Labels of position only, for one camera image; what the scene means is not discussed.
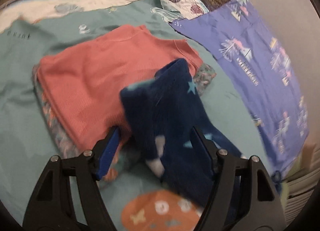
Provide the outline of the navy fleece star garment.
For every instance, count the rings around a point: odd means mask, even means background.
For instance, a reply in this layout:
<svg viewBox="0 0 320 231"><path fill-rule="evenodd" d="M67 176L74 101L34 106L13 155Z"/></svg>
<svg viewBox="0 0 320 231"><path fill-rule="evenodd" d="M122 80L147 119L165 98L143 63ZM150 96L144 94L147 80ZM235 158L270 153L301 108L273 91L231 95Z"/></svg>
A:
<svg viewBox="0 0 320 231"><path fill-rule="evenodd" d="M241 152L210 122L185 59L161 68L153 79L120 91L125 117L141 155L170 189L204 207L214 176L206 176L190 142L196 126L215 146Z"/></svg>

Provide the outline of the folded floral patterned garment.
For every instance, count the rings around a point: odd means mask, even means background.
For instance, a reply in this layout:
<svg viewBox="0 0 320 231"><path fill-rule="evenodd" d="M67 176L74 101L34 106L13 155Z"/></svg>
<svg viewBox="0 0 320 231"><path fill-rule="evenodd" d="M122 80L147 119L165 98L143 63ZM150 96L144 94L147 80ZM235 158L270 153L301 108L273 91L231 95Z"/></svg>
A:
<svg viewBox="0 0 320 231"><path fill-rule="evenodd" d="M71 138L66 133L63 126L58 121L49 100L47 99L44 91L37 78L37 71L39 69L38 64L33 67L32 77L35 95L42 109L43 117L47 123L49 134L51 135L57 148L60 150L63 159L77 157L81 154L81 151L72 142ZM215 70L208 64L204 63L200 66L193 80L196 85L196 89L200 95L204 93L208 85L216 77ZM126 144L118 148L116 155L112 160L110 169L107 175L104 177L106 182L114 181L119 174L123 171L131 168L138 162L140 153L134 147L132 141L128 141Z"/></svg>

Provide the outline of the folded coral red garment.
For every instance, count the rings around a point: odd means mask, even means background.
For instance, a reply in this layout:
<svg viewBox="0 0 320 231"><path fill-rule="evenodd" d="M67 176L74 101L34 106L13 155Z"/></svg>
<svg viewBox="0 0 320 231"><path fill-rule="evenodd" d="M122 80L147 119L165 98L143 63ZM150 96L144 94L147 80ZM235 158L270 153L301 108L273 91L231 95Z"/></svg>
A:
<svg viewBox="0 0 320 231"><path fill-rule="evenodd" d="M148 80L183 58L191 75L203 61L184 39L160 39L146 26L122 25L96 39L43 57L37 79L53 112L76 147L92 148L107 130L119 126L130 136L120 91Z"/></svg>

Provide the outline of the teal printed bed sheet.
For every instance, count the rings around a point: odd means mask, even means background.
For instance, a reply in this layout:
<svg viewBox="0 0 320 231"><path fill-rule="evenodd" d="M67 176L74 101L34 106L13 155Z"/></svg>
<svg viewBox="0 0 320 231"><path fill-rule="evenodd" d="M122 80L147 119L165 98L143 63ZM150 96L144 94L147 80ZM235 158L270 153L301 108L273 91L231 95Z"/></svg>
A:
<svg viewBox="0 0 320 231"><path fill-rule="evenodd" d="M139 0L121 7L73 12L36 24L16 20L1 34L1 201L18 222L49 158L59 153L34 93L32 69L39 60L92 40L124 24L144 25L161 39L182 39L163 20L159 0ZM244 156L257 155L269 173L260 134L229 77L204 47L188 44L216 72L201 100L212 124Z"/></svg>

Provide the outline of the purple tree print sheet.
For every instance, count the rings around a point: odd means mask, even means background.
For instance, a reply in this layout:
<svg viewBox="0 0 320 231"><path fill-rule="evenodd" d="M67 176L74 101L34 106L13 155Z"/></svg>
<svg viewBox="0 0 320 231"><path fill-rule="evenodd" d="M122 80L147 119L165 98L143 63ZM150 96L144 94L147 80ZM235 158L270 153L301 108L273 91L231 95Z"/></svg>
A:
<svg viewBox="0 0 320 231"><path fill-rule="evenodd" d="M273 171L287 175L308 136L308 111L291 60L249 0L230 0L171 23L217 60L240 94Z"/></svg>

